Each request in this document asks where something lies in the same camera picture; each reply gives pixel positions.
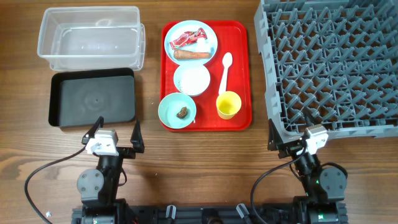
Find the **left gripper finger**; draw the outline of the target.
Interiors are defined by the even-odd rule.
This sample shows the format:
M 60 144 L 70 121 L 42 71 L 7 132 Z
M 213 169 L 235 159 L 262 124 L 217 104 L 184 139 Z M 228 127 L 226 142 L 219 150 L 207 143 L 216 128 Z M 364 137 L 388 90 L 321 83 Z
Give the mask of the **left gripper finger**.
M 144 153 L 145 151 L 145 145 L 144 145 L 144 140 L 142 138 L 142 133 L 141 133 L 141 124 L 140 121 L 137 120 L 134 129 L 130 138 L 130 142 L 132 144 L 132 148 L 136 153 Z
M 104 125 L 104 118 L 102 116 L 100 116 L 95 124 L 86 132 L 86 134 L 82 137 L 81 143 L 83 145 L 87 145 L 88 141 L 91 138 L 95 137 L 95 133 L 97 132 L 97 130 L 99 130 L 99 128 L 102 128 Z

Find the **green bowl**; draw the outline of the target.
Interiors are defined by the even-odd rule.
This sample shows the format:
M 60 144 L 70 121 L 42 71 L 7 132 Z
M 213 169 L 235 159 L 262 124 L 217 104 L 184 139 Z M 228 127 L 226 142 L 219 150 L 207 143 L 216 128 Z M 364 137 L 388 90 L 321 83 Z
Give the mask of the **green bowl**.
M 177 118 L 177 113 L 185 106 L 188 108 L 187 116 L 184 119 Z M 197 107 L 190 96 L 183 93 L 171 93 L 161 100 L 158 107 L 158 115 L 166 127 L 182 129 L 194 122 L 197 115 Z

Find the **brown food scrap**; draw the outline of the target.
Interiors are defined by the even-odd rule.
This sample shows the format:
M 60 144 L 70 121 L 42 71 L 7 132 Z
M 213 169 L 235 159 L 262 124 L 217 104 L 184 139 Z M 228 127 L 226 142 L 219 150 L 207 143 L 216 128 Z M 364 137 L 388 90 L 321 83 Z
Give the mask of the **brown food scrap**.
M 184 119 L 188 114 L 188 108 L 185 106 L 177 113 L 176 117 L 179 119 Z

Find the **yellow plastic cup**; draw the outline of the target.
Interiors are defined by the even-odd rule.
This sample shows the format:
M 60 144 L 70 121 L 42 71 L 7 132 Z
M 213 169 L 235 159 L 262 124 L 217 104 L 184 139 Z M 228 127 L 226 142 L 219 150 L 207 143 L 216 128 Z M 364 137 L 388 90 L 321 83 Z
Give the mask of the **yellow plastic cup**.
M 216 99 L 216 109 L 221 119 L 231 119 L 241 109 L 240 96 L 233 91 L 226 91 Z

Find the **light blue rice bowl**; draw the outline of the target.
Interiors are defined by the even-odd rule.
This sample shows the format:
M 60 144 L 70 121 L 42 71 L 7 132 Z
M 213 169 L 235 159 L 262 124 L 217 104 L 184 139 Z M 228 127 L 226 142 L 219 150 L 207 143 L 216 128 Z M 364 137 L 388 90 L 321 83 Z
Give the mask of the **light blue rice bowl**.
M 188 96 L 201 95 L 209 87 L 210 80 L 208 69 L 200 64 L 181 65 L 173 77 L 176 89 Z

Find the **red snack wrapper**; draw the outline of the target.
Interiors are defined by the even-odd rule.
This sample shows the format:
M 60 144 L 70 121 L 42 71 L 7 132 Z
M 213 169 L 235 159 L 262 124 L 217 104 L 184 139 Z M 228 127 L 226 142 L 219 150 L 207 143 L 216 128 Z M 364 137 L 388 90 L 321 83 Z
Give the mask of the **red snack wrapper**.
M 186 31 L 182 33 L 177 39 L 169 42 L 172 50 L 177 50 L 188 45 L 193 45 L 197 42 L 198 38 L 207 39 L 207 34 L 203 28 L 199 28 L 196 31 Z

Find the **white tissue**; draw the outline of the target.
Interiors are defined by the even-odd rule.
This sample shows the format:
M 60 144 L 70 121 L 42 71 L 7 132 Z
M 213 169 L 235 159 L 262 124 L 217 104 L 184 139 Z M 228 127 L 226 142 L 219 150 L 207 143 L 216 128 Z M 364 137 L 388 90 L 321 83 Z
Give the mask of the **white tissue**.
M 211 47 L 205 38 L 200 37 L 197 39 L 197 52 L 211 52 Z

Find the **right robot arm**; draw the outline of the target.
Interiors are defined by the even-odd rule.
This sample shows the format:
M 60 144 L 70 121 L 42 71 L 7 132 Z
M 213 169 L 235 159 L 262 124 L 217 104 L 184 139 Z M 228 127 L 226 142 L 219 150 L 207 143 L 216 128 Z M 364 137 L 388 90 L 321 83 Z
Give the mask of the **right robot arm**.
M 279 158 L 291 157 L 290 170 L 303 185 L 304 196 L 292 203 L 265 204 L 261 215 L 269 223 L 344 224 L 348 223 L 345 199 L 348 173 L 342 166 L 322 164 L 316 152 L 325 146 L 328 133 L 315 118 L 304 113 L 308 126 L 297 140 L 283 142 L 274 122 L 269 120 L 268 150 L 278 151 Z

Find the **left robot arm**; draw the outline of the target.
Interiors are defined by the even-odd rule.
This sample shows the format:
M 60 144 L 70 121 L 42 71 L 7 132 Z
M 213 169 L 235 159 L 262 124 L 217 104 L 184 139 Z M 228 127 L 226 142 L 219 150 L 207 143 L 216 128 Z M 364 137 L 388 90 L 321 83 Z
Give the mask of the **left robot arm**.
M 83 171 L 77 180 L 81 194 L 81 213 L 73 212 L 72 223 L 138 223 L 136 214 L 125 199 L 117 199 L 117 191 L 123 184 L 120 176 L 125 175 L 123 160 L 135 159 L 144 152 L 141 125 L 136 121 L 131 135 L 131 147 L 118 147 L 118 136 L 113 129 L 104 129 L 104 118 L 83 136 L 81 143 L 87 153 L 99 158 L 94 169 Z

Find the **grey dishwasher rack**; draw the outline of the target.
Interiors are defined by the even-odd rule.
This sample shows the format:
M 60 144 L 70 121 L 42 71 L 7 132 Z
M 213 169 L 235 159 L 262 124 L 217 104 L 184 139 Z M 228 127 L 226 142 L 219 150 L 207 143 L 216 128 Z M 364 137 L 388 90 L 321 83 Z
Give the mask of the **grey dishwasher rack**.
M 332 139 L 397 136 L 396 1 L 261 1 L 254 25 L 284 141 L 305 113 Z

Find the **black plastic tray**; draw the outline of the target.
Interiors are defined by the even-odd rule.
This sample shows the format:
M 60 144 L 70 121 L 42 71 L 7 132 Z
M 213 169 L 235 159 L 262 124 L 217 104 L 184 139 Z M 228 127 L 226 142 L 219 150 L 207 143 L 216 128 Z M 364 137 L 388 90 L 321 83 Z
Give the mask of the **black plastic tray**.
M 62 72 L 52 77 L 49 125 L 86 126 L 102 116 L 105 123 L 136 117 L 134 72 L 130 68 Z

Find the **clear plastic bin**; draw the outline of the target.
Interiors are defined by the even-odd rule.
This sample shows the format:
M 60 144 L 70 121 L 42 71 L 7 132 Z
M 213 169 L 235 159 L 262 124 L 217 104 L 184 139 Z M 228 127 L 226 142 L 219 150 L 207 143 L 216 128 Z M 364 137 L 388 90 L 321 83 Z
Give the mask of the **clear plastic bin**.
M 54 71 L 143 68 L 146 33 L 136 6 L 50 7 L 37 55 Z

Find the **white plastic spoon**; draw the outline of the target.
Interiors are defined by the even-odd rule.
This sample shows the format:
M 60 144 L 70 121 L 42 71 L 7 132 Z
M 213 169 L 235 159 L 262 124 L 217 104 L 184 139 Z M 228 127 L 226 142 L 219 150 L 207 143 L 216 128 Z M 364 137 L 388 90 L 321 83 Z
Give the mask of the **white plastic spoon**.
M 226 91 L 227 79 L 228 79 L 228 69 L 232 65 L 233 56 L 230 52 L 225 53 L 222 59 L 223 64 L 223 74 L 220 81 L 220 87 L 218 90 L 218 94 L 222 95 Z

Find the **large light blue plate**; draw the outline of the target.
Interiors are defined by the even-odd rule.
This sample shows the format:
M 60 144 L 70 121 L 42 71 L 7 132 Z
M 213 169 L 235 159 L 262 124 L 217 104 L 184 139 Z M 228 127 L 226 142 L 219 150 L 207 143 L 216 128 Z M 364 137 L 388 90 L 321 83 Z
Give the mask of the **large light blue plate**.
M 208 63 L 218 50 L 214 30 L 201 21 L 187 20 L 171 26 L 165 33 L 166 56 L 178 65 Z

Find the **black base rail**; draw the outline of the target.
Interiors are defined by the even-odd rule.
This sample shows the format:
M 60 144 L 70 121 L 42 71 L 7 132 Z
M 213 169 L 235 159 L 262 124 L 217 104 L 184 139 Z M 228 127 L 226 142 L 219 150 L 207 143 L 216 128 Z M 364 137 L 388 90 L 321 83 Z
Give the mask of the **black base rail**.
M 258 211 L 267 223 L 348 224 L 346 205 L 309 205 L 299 208 L 291 203 L 264 204 Z M 131 206 L 133 223 L 260 223 L 249 207 L 164 207 Z

